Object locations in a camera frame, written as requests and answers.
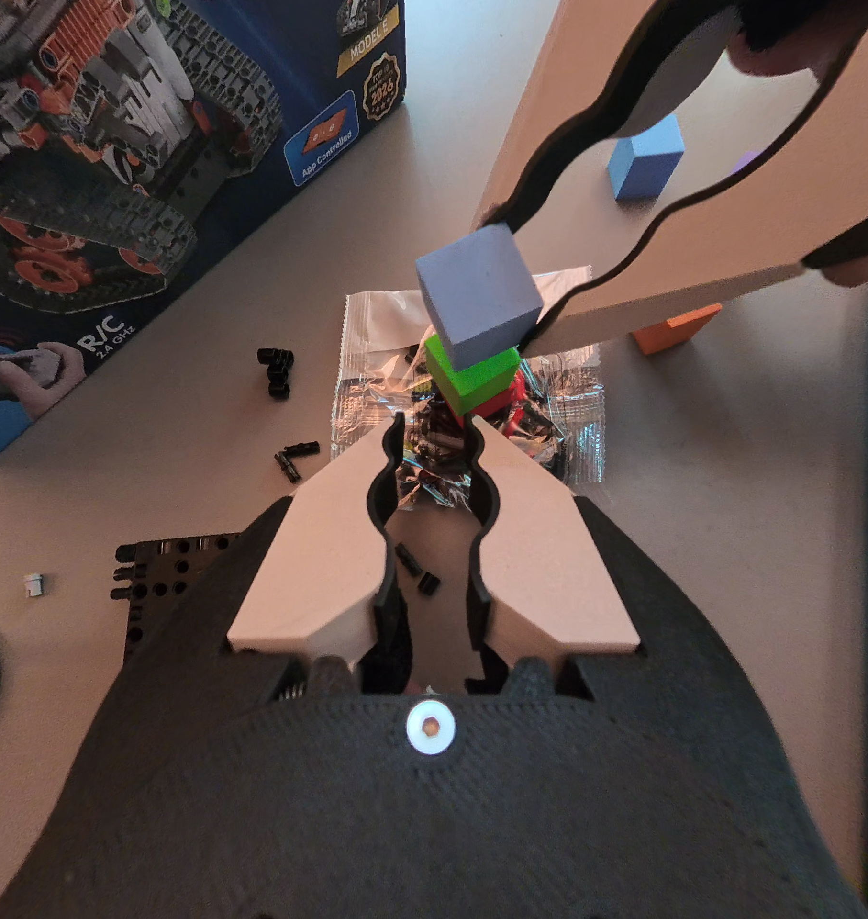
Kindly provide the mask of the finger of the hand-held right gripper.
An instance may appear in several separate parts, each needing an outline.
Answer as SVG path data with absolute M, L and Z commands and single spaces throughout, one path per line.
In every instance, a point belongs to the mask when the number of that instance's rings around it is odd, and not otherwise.
M 472 228 L 519 230 L 579 151 L 625 126 L 682 39 L 682 2 L 560 2 Z
M 762 155 L 666 207 L 629 254 L 571 290 L 528 357 L 625 335 L 868 255 L 868 26 Z

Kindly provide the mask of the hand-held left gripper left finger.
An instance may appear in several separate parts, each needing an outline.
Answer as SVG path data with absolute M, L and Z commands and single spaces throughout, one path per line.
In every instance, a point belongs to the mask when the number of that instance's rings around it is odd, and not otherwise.
M 404 435 L 398 412 L 298 488 L 227 633 L 234 651 L 339 657 L 365 692 L 405 690 L 412 641 L 385 530 Z

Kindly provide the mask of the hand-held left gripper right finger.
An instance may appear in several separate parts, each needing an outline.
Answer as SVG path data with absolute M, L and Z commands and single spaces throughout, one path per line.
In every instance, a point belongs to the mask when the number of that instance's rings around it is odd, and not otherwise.
M 467 690 L 499 692 L 525 658 L 557 676 L 574 655 L 635 652 L 639 634 L 569 488 L 478 416 L 464 422 L 464 455 L 480 525 L 466 618 L 484 672 Z

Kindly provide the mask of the blue foam cube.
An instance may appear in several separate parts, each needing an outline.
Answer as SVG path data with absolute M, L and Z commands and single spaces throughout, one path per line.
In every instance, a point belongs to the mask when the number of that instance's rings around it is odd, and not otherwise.
M 451 366 L 464 371 L 517 346 L 543 299 L 507 224 L 492 224 L 416 261 L 422 299 Z
M 675 113 L 616 143 L 607 164 L 615 201 L 655 199 L 663 192 L 686 147 Z

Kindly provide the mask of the orange foam cube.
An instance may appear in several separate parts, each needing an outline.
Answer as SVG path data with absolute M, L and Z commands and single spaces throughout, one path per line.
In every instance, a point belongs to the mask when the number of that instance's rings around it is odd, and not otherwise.
M 722 309 L 721 303 L 714 303 L 637 329 L 631 335 L 642 354 L 648 357 L 689 341 Z

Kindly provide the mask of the black perforated building plate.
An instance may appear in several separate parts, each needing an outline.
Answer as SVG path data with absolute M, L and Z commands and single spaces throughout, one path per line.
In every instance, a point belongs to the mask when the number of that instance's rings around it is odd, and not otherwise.
M 118 546 L 110 598 L 127 605 L 123 663 L 157 630 L 176 601 L 239 533 L 154 539 Z

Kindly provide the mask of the red foam cube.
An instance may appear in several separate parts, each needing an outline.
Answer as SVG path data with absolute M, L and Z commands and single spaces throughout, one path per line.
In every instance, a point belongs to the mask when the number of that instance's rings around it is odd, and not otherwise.
M 454 374 L 453 377 L 445 378 L 443 382 L 447 387 L 440 389 L 440 395 L 448 405 L 448 412 L 461 430 L 464 427 L 465 418 L 465 415 L 460 414 L 461 409 L 468 410 L 472 415 L 489 418 L 503 412 L 512 403 L 520 401 L 525 396 L 521 364 L 515 368 L 513 375 L 510 369 L 492 374 L 477 372 L 468 380 L 461 381 L 470 373 L 470 371 L 464 371 L 461 374 Z

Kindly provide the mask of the green foam cube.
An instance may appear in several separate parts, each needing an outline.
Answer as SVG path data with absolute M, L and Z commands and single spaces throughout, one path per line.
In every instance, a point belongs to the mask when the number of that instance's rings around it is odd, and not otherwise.
M 428 373 L 458 418 L 507 391 L 520 366 L 520 353 L 514 347 L 467 370 L 452 367 L 438 335 L 427 338 L 423 348 Z

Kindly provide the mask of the black connector piece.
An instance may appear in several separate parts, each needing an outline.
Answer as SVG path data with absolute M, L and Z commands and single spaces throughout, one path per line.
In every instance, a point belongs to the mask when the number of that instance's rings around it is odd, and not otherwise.
M 290 398 L 290 371 L 294 354 L 284 348 L 259 348 L 256 360 L 265 367 L 267 393 L 276 400 L 286 401 Z
M 440 578 L 434 573 L 424 570 L 415 555 L 404 543 L 397 543 L 394 547 L 394 552 L 409 575 L 417 580 L 418 591 L 425 596 L 434 595 L 440 587 Z

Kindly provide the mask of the clear plastic parts bag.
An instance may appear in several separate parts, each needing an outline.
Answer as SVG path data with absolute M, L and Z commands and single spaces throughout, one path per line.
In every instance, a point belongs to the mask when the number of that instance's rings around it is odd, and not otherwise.
M 399 509 L 468 509 L 462 426 L 428 373 L 422 342 L 430 331 L 418 291 L 346 298 L 329 455 L 336 459 L 402 413 Z M 576 494 L 603 480 L 606 418 L 598 346 L 522 359 L 509 397 L 487 416 L 488 424 Z

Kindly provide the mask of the blue robot kit box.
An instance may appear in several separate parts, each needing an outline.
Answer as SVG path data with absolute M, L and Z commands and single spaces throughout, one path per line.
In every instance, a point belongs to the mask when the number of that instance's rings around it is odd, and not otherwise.
M 405 78 L 405 2 L 0 1 L 0 453 Z

